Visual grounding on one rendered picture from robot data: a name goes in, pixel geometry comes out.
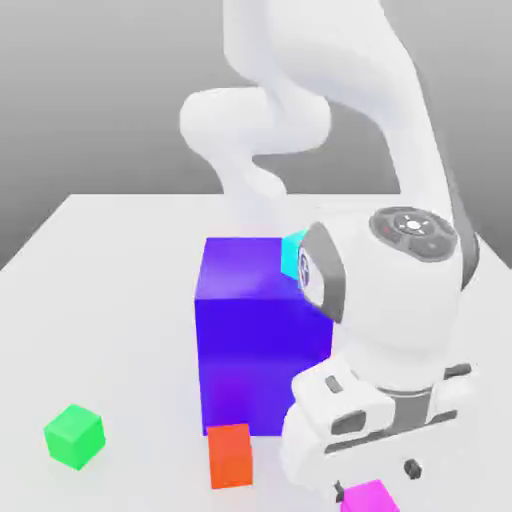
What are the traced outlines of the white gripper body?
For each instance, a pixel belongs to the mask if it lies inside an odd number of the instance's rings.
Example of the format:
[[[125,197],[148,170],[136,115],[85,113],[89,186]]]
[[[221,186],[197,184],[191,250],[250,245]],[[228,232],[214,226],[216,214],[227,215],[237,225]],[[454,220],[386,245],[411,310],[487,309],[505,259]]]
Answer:
[[[282,437],[282,462],[291,482],[335,510],[335,484],[345,489],[372,480],[387,488],[400,512],[465,512],[477,499],[477,413],[327,454]]]

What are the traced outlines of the small magenta cube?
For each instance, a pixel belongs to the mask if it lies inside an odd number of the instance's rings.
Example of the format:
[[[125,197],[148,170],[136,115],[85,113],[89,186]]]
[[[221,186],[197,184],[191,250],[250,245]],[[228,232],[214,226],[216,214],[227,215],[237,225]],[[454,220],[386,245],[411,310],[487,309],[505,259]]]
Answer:
[[[400,512],[385,485],[373,480],[344,491],[340,512]]]

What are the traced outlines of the small orange cube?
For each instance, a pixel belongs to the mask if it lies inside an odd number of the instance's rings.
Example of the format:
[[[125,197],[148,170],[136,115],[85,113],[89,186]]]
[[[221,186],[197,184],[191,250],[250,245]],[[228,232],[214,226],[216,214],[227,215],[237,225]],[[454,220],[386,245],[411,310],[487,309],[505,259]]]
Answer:
[[[207,428],[210,481],[213,489],[253,484],[253,454],[249,426],[232,424]]]

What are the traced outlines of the small cyan cube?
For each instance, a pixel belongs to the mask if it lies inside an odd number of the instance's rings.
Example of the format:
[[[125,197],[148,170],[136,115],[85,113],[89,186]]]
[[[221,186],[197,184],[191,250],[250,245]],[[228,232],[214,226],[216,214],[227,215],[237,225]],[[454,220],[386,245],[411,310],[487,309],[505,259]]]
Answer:
[[[298,252],[306,230],[301,230],[281,239],[281,273],[298,280]]]

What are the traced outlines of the small green cube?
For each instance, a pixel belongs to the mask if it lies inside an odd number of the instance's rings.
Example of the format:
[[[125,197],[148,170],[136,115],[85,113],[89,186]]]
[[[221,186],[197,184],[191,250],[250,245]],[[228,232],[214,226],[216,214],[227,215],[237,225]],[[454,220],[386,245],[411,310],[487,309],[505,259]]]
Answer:
[[[49,455],[75,470],[82,469],[106,443],[102,417],[69,405],[43,429]]]

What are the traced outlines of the large blue box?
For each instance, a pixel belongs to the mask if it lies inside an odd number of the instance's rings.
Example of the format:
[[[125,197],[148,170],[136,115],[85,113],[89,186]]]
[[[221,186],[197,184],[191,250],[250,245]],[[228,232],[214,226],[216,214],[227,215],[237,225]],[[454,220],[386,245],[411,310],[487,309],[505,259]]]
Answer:
[[[282,273],[280,239],[207,239],[194,308],[203,427],[280,435],[292,379],[330,356],[333,332]]]

